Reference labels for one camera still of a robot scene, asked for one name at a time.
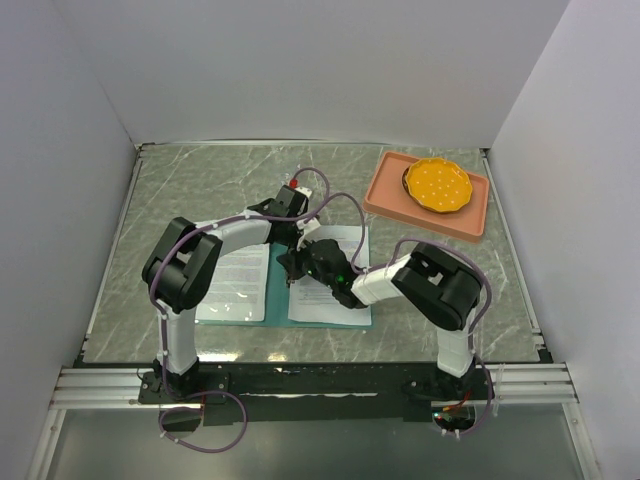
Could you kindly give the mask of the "printed paper sheet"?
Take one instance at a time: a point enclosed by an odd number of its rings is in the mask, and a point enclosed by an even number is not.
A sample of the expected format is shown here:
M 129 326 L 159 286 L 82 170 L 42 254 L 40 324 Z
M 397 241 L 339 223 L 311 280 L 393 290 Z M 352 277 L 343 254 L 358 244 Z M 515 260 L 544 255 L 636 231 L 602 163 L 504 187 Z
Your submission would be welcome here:
M 265 318 L 269 246 L 242 248 L 220 258 L 197 306 L 197 323 L 258 323 Z
M 359 226 L 321 226 L 312 240 L 334 239 L 350 261 L 361 240 Z M 348 309 L 331 294 L 328 287 L 305 275 L 289 290 L 288 318 L 296 325 L 327 328 L 369 328 L 372 310 Z

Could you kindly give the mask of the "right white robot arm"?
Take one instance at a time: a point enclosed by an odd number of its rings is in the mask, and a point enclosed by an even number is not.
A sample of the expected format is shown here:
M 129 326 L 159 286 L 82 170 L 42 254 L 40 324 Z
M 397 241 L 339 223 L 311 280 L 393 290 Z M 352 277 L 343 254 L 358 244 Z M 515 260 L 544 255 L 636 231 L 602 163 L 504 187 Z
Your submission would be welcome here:
M 292 247 L 276 258 L 288 284 L 308 278 L 323 286 L 339 311 L 364 310 L 404 299 L 436 327 L 436 371 L 425 381 L 433 399 L 471 395 L 483 363 L 473 333 L 487 313 L 493 292 L 484 272 L 466 256 L 432 242 L 413 241 L 413 250 L 375 267 L 355 270 L 333 239 Z

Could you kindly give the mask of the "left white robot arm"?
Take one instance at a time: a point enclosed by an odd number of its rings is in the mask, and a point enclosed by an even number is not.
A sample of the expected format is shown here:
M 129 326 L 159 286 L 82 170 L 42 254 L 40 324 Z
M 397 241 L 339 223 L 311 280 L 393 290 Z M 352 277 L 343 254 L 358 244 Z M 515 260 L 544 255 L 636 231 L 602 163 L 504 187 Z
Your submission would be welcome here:
M 203 226 L 172 219 L 142 269 L 156 310 L 160 340 L 154 372 L 174 401 L 190 400 L 201 386 L 194 310 L 205 298 L 220 258 L 245 247 L 300 238 L 309 216 L 308 196 L 289 186 L 242 212 Z

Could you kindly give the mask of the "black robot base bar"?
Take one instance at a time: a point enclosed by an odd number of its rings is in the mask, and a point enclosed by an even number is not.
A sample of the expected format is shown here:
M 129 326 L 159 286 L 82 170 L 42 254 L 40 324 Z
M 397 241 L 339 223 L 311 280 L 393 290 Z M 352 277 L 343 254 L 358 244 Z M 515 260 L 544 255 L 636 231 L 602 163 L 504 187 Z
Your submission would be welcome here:
M 206 426 L 243 420 L 429 422 L 436 403 L 462 407 L 494 397 L 480 366 L 456 378 L 433 362 L 202 363 L 184 380 L 155 366 L 140 381 L 141 405 L 194 408 Z

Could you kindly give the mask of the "teal file folder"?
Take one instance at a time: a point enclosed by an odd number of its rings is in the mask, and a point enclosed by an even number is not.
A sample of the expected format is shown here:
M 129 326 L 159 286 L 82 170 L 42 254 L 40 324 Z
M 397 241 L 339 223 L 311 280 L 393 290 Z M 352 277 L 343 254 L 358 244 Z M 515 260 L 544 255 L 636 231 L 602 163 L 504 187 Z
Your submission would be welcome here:
M 258 323 L 237 322 L 211 322 L 197 323 L 200 325 L 227 325 L 227 326 L 257 326 L 257 327 L 304 327 L 327 328 L 317 326 L 296 325 L 288 318 L 289 290 L 292 285 L 286 282 L 285 271 L 277 262 L 276 257 L 285 253 L 286 248 L 281 245 L 269 246 L 269 262 L 266 284 L 265 318 Z

